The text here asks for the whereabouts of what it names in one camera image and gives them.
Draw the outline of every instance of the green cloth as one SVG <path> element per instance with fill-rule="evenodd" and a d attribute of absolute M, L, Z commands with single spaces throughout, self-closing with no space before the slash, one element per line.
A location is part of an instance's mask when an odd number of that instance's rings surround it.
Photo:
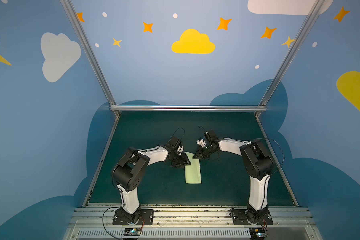
<path fill-rule="evenodd" d="M 253 113 L 123 111 L 90 202 L 121 202 L 110 174 L 128 147 L 148 149 L 165 144 L 178 127 L 183 127 L 184 151 L 196 152 L 196 141 L 203 136 L 198 125 L 206 130 L 214 129 L 219 137 L 240 140 L 264 137 Z M 175 136 L 181 137 L 182 134 L 179 129 Z M 170 165 L 164 161 L 147 167 L 138 186 L 141 204 L 246 205 L 248 202 L 250 177 L 239 155 L 221 152 L 216 160 L 200 160 L 202 184 L 187 184 L 184 169 Z M 270 206 L 293 206 L 279 172 L 269 180 L 267 199 Z"/>
<path fill-rule="evenodd" d="M 202 183 L 202 176 L 200 173 L 200 161 L 198 159 L 193 159 L 194 153 L 185 152 L 188 156 L 189 161 L 191 162 L 190 166 L 185 166 L 185 182 L 188 184 L 198 184 Z"/>

